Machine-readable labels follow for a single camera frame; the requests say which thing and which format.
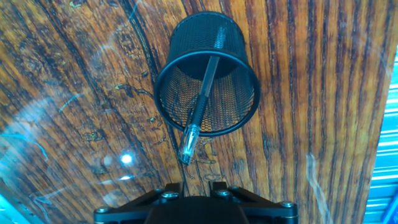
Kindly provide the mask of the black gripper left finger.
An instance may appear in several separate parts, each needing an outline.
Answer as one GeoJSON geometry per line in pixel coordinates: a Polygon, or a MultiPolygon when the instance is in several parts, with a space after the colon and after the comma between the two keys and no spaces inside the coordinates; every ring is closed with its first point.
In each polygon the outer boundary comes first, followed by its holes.
{"type": "Polygon", "coordinates": [[[100,207],[93,213],[94,223],[122,223],[145,220],[156,206],[184,197],[182,182],[167,184],[118,207],[100,207]]]}

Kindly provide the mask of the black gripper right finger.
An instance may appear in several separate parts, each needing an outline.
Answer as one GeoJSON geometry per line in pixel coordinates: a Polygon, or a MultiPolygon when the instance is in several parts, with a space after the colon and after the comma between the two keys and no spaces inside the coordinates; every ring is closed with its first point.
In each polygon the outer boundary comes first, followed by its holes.
{"type": "Polygon", "coordinates": [[[229,217],[245,223],[298,224],[298,206],[293,202],[272,202],[242,187],[209,181],[210,197],[221,201],[229,217]]]}

